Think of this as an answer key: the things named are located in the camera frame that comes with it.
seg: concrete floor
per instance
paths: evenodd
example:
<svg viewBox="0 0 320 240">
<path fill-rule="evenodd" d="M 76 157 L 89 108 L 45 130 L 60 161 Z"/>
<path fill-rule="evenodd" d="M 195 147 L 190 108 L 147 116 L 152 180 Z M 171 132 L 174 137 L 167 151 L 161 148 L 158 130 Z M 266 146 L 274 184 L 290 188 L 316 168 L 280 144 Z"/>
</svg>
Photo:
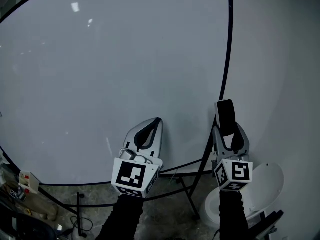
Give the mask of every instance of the concrete floor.
<svg viewBox="0 0 320 240">
<path fill-rule="evenodd" d="M 195 177 L 184 177 L 186 186 L 190 186 Z M 211 175 L 202 176 L 192 199 L 196 208 L 200 206 L 206 196 L 217 187 L 217 181 Z M 64 204 L 76 204 L 77 192 L 85 195 L 81 199 L 83 205 L 112 204 L 117 201 L 118 193 L 111 184 L 93 186 L 42 186 L 53 197 Z M 169 178 L 160 178 L 156 181 L 148 197 L 154 197 L 182 188 L 181 183 Z M 86 239 L 95 239 L 107 218 L 112 212 L 112 207 L 83 208 L 81 216 L 93 222 L 93 228 L 87 232 Z M 200 220 L 192 219 L 194 212 L 185 192 L 164 197 L 144 203 L 143 214 L 136 230 L 135 240 L 166 240 L 168 238 L 181 238 L 184 240 L 212 240 L 215 229 L 204 225 Z M 63 230 L 72 228 L 71 212 L 59 208 L 57 222 L 63 226 Z M 90 228 L 90 224 L 83 223 L 83 228 Z M 77 229 L 73 232 L 73 239 L 82 239 L 78 236 Z"/>
</svg>

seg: caster wheel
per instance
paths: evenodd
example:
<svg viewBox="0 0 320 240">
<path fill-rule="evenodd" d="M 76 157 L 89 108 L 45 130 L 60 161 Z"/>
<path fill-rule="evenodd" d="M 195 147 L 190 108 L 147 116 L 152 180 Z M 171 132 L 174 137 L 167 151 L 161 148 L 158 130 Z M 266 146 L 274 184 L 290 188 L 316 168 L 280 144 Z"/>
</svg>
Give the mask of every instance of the caster wheel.
<svg viewBox="0 0 320 240">
<path fill-rule="evenodd" d="M 192 216 L 192 220 L 193 221 L 198 221 L 198 220 L 200 220 L 200 216 L 199 215 L 193 215 Z"/>
</svg>

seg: white wall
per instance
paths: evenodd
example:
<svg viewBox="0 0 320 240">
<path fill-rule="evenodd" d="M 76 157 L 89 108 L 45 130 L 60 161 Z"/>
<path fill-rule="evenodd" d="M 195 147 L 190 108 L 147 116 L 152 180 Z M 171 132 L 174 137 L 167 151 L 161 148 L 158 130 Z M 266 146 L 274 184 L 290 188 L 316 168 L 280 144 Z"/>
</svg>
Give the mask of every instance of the white wall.
<svg viewBox="0 0 320 240">
<path fill-rule="evenodd" d="M 269 212 L 284 216 L 272 239 L 309 240 L 320 230 L 319 12 L 320 0 L 234 0 L 225 98 L 234 100 L 255 165 L 283 169 Z"/>
</svg>

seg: person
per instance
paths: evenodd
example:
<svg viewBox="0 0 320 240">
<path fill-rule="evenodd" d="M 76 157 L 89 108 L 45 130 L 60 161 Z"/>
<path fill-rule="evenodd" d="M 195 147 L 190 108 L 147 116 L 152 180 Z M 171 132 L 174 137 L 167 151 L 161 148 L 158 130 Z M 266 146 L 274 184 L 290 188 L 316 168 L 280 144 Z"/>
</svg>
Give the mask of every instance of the person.
<svg viewBox="0 0 320 240">
<path fill-rule="evenodd" d="M 133 240 L 144 198 L 122 194 L 96 240 Z M 242 195 L 238 191 L 220 191 L 220 240 L 249 239 Z"/>
</svg>

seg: toilet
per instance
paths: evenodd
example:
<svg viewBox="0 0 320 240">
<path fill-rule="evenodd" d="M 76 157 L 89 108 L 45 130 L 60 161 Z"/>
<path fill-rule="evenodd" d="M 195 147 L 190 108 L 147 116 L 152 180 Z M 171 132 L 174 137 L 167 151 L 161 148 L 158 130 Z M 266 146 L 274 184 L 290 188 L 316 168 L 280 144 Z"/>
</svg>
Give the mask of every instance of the toilet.
<svg viewBox="0 0 320 240">
<path fill-rule="evenodd" d="M 252 182 L 241 189 L 247 220 L 264 212 L 276 201 L 284 187 L 285 177 L 276 163 L 264 163 L 253 170 Z M 220 228 L 220 189 L 213 190 L 200 208 L 200 218 L 209 227 Z"/>
</svg>

